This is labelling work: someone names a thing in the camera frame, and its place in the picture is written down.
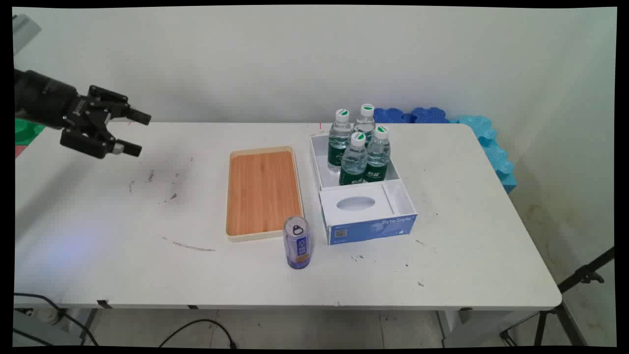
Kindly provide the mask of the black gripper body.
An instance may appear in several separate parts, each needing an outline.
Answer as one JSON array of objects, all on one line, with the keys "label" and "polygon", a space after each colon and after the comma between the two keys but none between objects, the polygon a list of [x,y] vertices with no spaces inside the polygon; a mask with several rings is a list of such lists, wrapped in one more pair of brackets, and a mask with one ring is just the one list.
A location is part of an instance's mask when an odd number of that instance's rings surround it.
[{"label": "black gripper body", "polygon": [[14,110],[23,119],[89,137],[109,137],[103,109],[96,98],[79,94],[71,85],[33,70],[14,69]]}]

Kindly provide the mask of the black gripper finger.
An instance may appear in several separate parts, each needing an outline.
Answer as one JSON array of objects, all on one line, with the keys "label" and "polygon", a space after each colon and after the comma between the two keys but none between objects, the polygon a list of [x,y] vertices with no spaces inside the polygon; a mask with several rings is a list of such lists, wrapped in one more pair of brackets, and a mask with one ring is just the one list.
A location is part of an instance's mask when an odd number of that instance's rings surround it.
[{"label": "black gripper finger", "polygon": [[142,146],[140,145],[115,139],[114,137],[103,139],[87,135],[77,129],[62,130],[60,144],[97,159],[103,159],[108,154],[127,154],[139,157],[142,151]]},{"label": "black gripper finger", "polygon": [[128,97],[121,93],[102,87],[90,86],[88,88],[88,97],[93,99],[92,103],[90,103],[90,110],[99,109],[112,114],[112,118],[126,118],[144,125],[148,125],[151,122],[151,115],[133,108],[128,103]]}]

